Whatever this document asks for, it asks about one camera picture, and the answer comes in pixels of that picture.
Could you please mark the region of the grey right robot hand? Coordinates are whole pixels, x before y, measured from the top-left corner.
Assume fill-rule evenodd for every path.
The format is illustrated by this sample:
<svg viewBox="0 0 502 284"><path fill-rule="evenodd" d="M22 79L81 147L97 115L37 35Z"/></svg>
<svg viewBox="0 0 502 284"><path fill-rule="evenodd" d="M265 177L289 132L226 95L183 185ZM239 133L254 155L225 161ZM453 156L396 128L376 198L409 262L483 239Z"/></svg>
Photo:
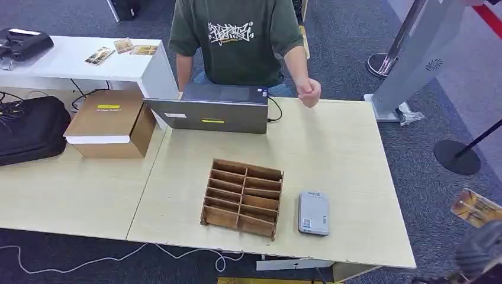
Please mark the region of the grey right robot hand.
<svg viewBox="0 0 502 284"><path fill-rule="evenodd" d="M501 240L501 220L489 221L458 246L455 262L461 273L474 280L492 260L490 250Z"/></svg>

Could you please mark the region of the person's left hand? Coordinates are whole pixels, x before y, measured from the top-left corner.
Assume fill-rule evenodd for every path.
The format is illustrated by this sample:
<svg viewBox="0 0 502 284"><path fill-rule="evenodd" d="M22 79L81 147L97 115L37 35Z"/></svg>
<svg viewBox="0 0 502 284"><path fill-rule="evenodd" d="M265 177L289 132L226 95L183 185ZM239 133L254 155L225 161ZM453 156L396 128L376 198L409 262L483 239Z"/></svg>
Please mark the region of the person's left hand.
<svg viewBox="0 0 502 284"><path fill-rule="evenodd" d="M321 85L311 78L300 79L295 83L298 98L304 106L313 108L317 105L321 95Z"/></svg>

